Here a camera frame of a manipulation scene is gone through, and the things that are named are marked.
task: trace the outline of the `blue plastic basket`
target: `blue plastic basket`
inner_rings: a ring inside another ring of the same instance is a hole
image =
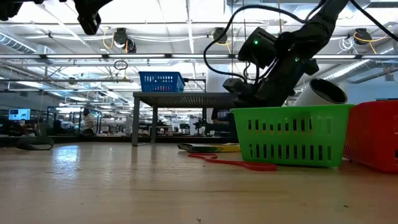
[[[179,72],[139,72],[143,92],[184,92],[185,82]]]

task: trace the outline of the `green plastic basket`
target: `green plastic basket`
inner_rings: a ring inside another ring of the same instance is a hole
[[[338,167],[353,106],[233,109],[243,160]]]

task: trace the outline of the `wooden surface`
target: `wooden surface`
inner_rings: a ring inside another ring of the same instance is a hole
[[[347,162],[278,168],[209,164],[175,144],[0,149],[1,223],[397,222],[396,175]]]

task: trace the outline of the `metal table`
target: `metal table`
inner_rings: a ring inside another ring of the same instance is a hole
[[[153,109],[152,130],[156,130],[158,108],[219,108],[233,107],[230,93],[143,93],[135,92],[132,120],[131,144],[138,146],[139,105],[142,101]],[[155,142],[156,131],[151,132],[150,141]]]

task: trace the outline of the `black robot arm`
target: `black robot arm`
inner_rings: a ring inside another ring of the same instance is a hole
[[[257,74],[254,85],[240,79],[226,80],[224,87],[238,94],[236,107],[282,106],[289,95],[294,95],[294,86],[301,76],[319,70],[311,58],[329,42],[338,15],[348,1],[321,1],[319,12],[301,29],[284,32],[277,39],[258,27],[243,44],[238,59],[269,69],[262,77]]]
[[[43,4],[45,0],[0,0],[0,20],[6,21],[16,16],[24,2]],[[99,9],[112,0],[74,0],[79,13],[78,21],[87,35],[95,35],[101,24]]]

